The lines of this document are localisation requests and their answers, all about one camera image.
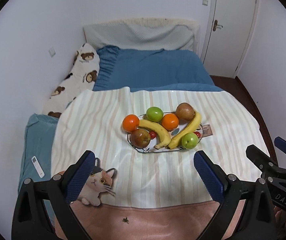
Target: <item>cherry tomato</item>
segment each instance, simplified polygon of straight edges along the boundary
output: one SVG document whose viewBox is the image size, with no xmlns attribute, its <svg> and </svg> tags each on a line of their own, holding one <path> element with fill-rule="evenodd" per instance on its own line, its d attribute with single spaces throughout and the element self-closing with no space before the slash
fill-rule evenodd
<svg viewBox="0 0 286 240">
<path fill-rule="evenodd" d="M 201 137 L 201 134 L 200 134 L 198 131 L 195 131 L 194 133 L 196 134 L 196 136 L 197 136 L 198 138 Z"/>
<path fill-rule="evenodd" d="M 156 133 L 154 131 L 150 131 L 150 137 L 151 139 L 154 139 L 156 137 Z"/>
</svg>

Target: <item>remote control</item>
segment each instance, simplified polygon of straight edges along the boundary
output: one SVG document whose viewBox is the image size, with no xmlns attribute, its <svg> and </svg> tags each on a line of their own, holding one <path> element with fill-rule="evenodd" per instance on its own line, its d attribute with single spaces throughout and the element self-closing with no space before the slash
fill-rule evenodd
<svg viewBox="0 0 286 240">
<path fill-rule="evenodd" d="M 39 174 L 40 178 L 44 177 L 44 171 L 41 168 L 41 165 L 39 164 L 39 161 L 37 160 L 37 158 L 35 156 L 32 157 L 32 162 L 33 165 L 37 171 L 37 173 Z"/>
</svg>

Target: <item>bed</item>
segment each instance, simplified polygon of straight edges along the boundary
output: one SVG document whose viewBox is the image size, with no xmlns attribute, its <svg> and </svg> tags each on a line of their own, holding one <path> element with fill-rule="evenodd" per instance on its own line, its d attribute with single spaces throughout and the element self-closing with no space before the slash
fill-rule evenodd
<svg viewBox="0 0 286 240">
<path fill-rule="evenodd" d="M 267 153 L 258 123 L 233 96 L 214 86 L 195 53 L 197 23 L 129 19 L 85 26 L 84 33 L 87 43 L 77 51 L 71 72 L 43 114 L 30 117 L 19 187 L 28 177 L 50 179 L 84 150 L 92 150 L 101 168 L 117 171 L 111 175 L 115 196 L 100 194 L 99 207 L 71 204 L 93 239 L 141 239 L 144 232 L 146 239 L 163 239 L 165 233 L 167 239 L 197 238 L 218 204 L 191 165 L 194 152 L 202 149 L 226 173 L 255 181 L 259 171 L 246 159 L 245 149 L 255 144 Z M 120 129 L 127 114 L 141 115 L 153 105 L 172 112 L 181 102 L 189 102 L 203 116 L 203 124 L 211 126 L 213 136 L 203 138 L 197 149 L 143 155 L 128 144 Z M 33 156 L 44 170 L 42 179 Z M 46 206 L 64 239 L 48 202 Z"/>
</svg>

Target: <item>brown fruit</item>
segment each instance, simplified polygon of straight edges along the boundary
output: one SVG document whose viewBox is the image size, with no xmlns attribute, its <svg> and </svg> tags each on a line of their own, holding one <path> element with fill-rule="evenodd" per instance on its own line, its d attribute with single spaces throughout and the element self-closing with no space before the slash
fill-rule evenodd
<svg viewBox="0 0 286 240">
<path fill-rule="evenodd" d="M 175 114 L 180 119 L 191 121 L 194 116 L 194 109 L 188 103 L 181 103 L 176 108 Z"/>
<path fill-rule="evenodd" d="M 131 143 L 139 149 L 143 149 L 151 141 L 151 136 L 148 131 L 144 129 L 136 129 L 131 133 Z"/>
</svg>

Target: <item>wooden floor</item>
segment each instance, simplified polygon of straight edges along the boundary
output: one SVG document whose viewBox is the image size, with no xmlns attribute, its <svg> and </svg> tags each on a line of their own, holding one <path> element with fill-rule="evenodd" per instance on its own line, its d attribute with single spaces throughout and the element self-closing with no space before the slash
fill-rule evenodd
<svg viewBox="0 0 286 240">
<path fill-rule="evenodd" d="M 211 78 L 216 86 L 232 94 L 258 121 L 268 152 L 270 153 L 271 158 L 277 162 L 275 149 L 262 115 L 239 78 L 236 77 L 233 79 L 217 76 L 211 76 Z"/>
</svg>

